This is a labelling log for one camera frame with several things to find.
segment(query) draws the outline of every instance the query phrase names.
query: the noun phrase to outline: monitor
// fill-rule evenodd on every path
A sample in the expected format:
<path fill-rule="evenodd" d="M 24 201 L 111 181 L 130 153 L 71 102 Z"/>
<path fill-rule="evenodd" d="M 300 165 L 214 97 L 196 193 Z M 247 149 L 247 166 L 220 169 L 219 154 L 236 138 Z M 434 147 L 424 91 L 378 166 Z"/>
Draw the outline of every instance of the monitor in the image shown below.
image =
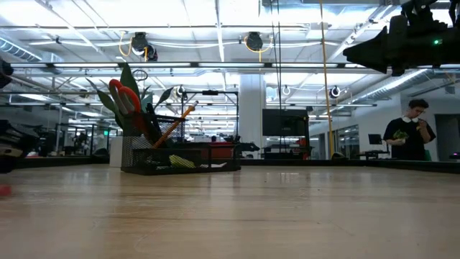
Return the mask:
<path fill-rule="evenodd" d="M 262 134 L 264 136 L 305 136 L 308 130 L 306 110 L 262 110 Z"/>
<path fill-rule="evenodd" d="M 382 136 L 380 136 L 380 134 L 369 134 L 369 144 L 370 145 L 381 145 Z"/>

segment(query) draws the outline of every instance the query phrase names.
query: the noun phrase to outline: man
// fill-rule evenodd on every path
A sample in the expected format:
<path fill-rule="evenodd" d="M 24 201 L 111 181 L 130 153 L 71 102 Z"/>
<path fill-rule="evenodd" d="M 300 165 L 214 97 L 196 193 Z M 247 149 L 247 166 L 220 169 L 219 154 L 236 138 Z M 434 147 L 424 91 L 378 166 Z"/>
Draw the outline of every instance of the man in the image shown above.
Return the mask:
<path fill-rule="evenodd" d="M 392 157 L 401 160 L 425 160 L 425 144 L 436 136 L 430 125 L 418 117 L 429 107 L 423 100 L 412 100 L 405 116 L 392 120 L 383 140 L 392 146 Z"/>

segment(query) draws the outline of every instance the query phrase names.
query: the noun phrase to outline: black mesh basket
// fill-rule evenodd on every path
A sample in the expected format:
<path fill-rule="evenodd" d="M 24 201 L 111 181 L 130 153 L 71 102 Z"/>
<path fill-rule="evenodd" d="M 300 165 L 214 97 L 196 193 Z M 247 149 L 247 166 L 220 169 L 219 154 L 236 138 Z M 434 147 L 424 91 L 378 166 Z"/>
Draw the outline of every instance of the black mesh basket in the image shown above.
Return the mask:
<path fill-rule="evenodd" d="M 182 136 L 184 122 L 181 118 L 152 114 L 134 114 L 125 118 L 121 170 L 141 175 L 160 175 L 240 169 L 236 145 L 186 143 Z M 158 148 L 153 148 L 172 126 L 175 129 Z M 218 156 L 219 150 L 223 149 L 224 158 Z"/>

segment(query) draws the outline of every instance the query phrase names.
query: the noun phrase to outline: short hair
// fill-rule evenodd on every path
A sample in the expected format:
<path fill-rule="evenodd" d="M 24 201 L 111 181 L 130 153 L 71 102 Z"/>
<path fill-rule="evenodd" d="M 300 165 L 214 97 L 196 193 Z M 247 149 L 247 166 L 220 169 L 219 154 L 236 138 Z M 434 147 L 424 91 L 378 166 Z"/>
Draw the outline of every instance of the short hair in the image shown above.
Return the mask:
<path fill-rule="evenodd" d="M 409 102 L 409 107 L 411 109 L 414 109 L 416 107 L 421 107 L 421 108 L 425 108 L 427 109 L 430 105 L 428 104 L 428 102 L 426 102 L 425 100 L 423 99 L 414 99 L 412 101 Z"/>

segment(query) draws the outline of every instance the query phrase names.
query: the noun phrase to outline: door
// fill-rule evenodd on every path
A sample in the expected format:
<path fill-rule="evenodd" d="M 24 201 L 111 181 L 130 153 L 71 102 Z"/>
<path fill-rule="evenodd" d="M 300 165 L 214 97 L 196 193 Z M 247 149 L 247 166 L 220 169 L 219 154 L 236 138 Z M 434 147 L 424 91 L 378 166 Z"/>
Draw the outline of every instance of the door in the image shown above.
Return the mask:
<path fill-rule="evenodd" d="M 435 119 L 439 161 L 451 161 L 449 156 L 460 151 L 460 114 L 437 114 Z"/>

